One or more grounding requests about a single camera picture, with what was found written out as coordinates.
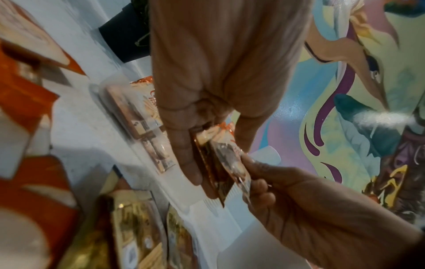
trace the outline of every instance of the purple stripe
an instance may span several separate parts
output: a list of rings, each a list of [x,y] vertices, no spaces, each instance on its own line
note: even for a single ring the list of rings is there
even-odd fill
[[[307,146],[307,149],[310,151],[311,154],[314,156],[320,155],[320,150],[318,150],[309,140],[309,137],[307,136],[307,125],[304,126],[304,143]]]
[[[329,169],[329,171],[331,172],[332,176],[333,176],[333,180],[339,184],[342,183],[342,175],[340,173],[340,171],[338,170],[338,168],[336,168],[333,165],[330,164],[326,164],[321,162],[322,164],[326,165],[326,167]]]
[[[353,85],[354,77],[355,77],[354,70],[351,68],[351,66],[347,65],[344,76],[342,77],[338,87],[331,94],[331,96],[329,96],[329,98],[326,100],[326,102],[323,104],[323,106],[320,108],[319,112],[317,113],[316,119],[314,121],[313,137],[314,137],[314,142],[319,147],[324,145],[324,142],[321,137],[322,125],[326,117],[335,107],[335,103],[333,102],[333,99],[335,95],[337,94],[348,93],[348,91],[351,89],[351,86]]]

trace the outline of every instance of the hand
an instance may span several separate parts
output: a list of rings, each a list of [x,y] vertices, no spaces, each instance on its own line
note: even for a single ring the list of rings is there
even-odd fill
[[[251,213],[284,246],[325,269],[386,269],[422,232],[368,197],[298,168],[243,156]]]
[[[193,158],[190,131],[241,113],[236,143],[249,151],[277,109],[296,65],[312,0],[150,2],[155,97],[174,154],[195,185],[213,191]]]

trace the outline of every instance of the black object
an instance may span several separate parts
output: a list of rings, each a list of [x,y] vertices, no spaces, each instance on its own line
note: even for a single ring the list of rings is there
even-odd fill
[[[132,4],[99,28],[103,39],[123,62],[150,55],[149,28],[141,22]]]

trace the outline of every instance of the colorful mural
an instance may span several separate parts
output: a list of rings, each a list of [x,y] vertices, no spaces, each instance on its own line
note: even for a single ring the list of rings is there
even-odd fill
[[[268,145],[403,219],[425,214],[425,1],[317,0]]]

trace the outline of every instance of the painted wall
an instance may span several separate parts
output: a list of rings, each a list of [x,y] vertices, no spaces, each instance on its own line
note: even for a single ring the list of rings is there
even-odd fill
[[[425,189],[425,0],[316,0],[267,145],[420,224]]]

